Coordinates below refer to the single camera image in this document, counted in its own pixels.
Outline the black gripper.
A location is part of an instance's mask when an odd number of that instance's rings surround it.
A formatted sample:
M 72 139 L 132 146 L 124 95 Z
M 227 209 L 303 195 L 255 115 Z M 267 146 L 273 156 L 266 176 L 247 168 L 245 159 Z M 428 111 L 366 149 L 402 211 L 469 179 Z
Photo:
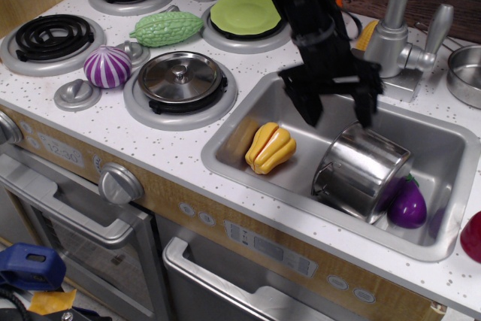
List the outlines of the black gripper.
M 383 93 L 380 65 L 355 56 L 346 40 L 295 40 L 303 63 L 279 72 L 286 94 L 310 126 L 322 116 L 317 93 L 350 94 L 354 111 L 363 128 L 372 126 L 377 98 Z

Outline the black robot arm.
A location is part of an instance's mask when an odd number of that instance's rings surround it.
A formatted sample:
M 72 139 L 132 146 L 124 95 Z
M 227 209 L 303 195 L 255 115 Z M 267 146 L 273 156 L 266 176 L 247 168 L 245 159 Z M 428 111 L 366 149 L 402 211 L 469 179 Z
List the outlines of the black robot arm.
M 311 126 L 322 114 L 321 95 L 351 95 L 357 120 L 371 126 L 383 92 L 380 65 L 355 56 L 336 0 L 272 0 L 291 28 L 302 64 L 280 71 L 285 91 Z

